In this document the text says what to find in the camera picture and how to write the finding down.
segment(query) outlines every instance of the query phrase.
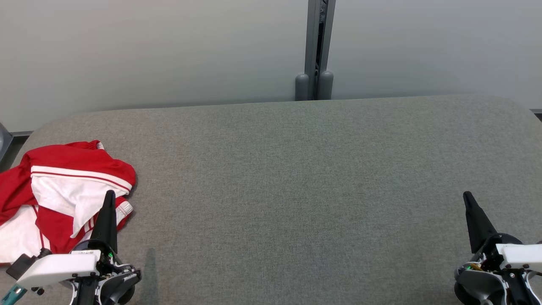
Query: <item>white wall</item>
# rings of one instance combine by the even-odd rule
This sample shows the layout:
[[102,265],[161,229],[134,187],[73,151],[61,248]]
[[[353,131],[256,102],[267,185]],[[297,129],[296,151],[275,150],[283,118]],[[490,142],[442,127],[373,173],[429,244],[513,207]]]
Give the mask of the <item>white wall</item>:
[[0,0],[0,122],[293,100],[306,0]]
[[337,0],[333,98],[489,93],[542,109],[542,1]]

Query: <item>clothing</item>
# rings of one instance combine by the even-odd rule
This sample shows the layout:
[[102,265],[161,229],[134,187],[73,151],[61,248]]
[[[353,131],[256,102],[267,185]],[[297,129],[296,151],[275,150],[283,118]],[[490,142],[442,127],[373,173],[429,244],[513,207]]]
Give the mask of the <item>clothing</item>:
[[90,237],[110,189],[121,229],[133,211],[124,196],[135,182],[132,166],[111,158],[97,140],[28,151],[0,174],[0,263],[38,255],[42,247],[69,253]]

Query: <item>gray cylindrical foot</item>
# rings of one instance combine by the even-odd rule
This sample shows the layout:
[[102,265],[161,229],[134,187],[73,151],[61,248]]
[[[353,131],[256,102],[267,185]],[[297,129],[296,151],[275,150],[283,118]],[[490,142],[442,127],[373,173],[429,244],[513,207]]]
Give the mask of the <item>gray cylindrical foot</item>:
[[333,89],[333,72],[324,71],[318,79],[318,96],[317,99],[331,99],[331,90]]
[[308,100],[307,74],[299,74],[295,77],[295,100]]

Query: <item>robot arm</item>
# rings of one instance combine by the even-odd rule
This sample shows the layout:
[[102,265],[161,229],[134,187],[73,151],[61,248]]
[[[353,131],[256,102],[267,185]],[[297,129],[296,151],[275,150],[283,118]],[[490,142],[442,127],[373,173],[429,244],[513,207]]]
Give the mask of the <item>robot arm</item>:
[[474,256],[455,270],[455,294],[465,305],[542,305],[529,280],[542,270],[542,245],[497,233],[470,192],[463,194]]
[[141,271],[123,264],[117,256],[115,193],[106,193],[91,239],[77,244],[70,254],[51,254],[42,249],[37,257],[21,255],[6,273],[17,284],[2,298],[15,304],[28,290],[42,295],[43,286],[61,282],[71,287],[70,305],[126,304],[141,281]]

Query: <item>gray upholstered surface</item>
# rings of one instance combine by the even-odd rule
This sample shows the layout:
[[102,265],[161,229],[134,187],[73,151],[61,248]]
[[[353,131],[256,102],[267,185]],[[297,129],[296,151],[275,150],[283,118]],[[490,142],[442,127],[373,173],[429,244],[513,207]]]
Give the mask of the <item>gray upholstered surface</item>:
[[[95,138],[138,173],[119,234],[143,269],[132,305],[458,304],[465,190],[498,230],[542,239],[542,124],[505,99],[89,113],[21,153]],[[42,301],[68,302],[64,289]]]

